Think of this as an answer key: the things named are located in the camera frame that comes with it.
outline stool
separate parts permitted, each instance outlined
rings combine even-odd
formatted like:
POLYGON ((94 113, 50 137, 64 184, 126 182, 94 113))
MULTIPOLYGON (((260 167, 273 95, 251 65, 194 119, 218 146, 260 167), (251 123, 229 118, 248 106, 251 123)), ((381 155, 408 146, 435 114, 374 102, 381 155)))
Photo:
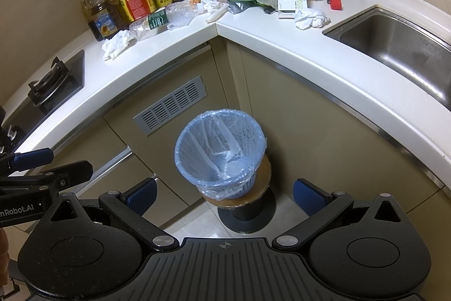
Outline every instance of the stool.
POLYGON ((255 183, 247 194, 236 199, 205 200, 218 207, 219 219, 234 232, 249 234, 265 227, 276 211, 276 200, 269 188, 271 164, 264 155, 257 169, 255 183))

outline triangular cutout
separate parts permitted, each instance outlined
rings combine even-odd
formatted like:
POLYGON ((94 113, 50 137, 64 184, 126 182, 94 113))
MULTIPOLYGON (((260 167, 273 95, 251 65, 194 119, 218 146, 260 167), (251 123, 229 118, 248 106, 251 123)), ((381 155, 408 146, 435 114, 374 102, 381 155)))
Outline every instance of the triangular cutout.
POLYGON ((401 222, 395 210, 392 207, 392 204, 388 200, 384 200, 379 207, 375 219, 380 221, 389 221, 389 222, 401 222))
POLYGON ((50 220, 52 222, 57 222, 57 221, 72 220, 74 218, 77 218, 77 214, 72 208, 72 205, 70 204, 69 201, 64 201, 59 205, 58 209, 56 210, 55 214, 52 216, 50 220))

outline round wooden stool top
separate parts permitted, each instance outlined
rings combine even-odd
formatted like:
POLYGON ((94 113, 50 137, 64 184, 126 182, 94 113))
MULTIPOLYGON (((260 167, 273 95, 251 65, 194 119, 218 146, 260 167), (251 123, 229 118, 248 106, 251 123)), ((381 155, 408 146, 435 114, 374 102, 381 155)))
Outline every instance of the round wooden stool top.
POLYGON ((247 194, 236 199, 223 199, 215 200, 209 197, 203 196, 204 199, 219 207, 224 209, 234 209, 246 204, 250 204, 260 199, 263 194, 265 194, 266 189, 269 187, 269 182, 271 181, 271 164, 269 162, 268 156, 265 154, 263 156, 262 162, 257 169, 257 176, 255 178, 255 183, 252 189, 247 192, 247 194))

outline black stool base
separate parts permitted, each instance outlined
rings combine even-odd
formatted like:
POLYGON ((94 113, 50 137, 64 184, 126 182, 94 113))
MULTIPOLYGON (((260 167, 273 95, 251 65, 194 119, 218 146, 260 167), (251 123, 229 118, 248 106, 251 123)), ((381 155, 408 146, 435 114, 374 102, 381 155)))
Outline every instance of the black stool base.
POLYGON ((268 188, 263 196, 254 203, 241 208, 218 208, 221 222, 234 232, 250 234, 265 227, 272 219, 276 211, 276 199, 271 189, 268 188))

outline cabinet vent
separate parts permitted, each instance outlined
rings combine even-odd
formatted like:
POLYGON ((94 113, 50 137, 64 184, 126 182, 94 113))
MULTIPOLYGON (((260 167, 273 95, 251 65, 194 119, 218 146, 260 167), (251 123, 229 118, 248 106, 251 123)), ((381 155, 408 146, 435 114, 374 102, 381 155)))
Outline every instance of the cabinet vent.
POLYGON ((205 96, 205 86, 200 76, 197 76, 140 112, 133 121, 149 135, 205 96))

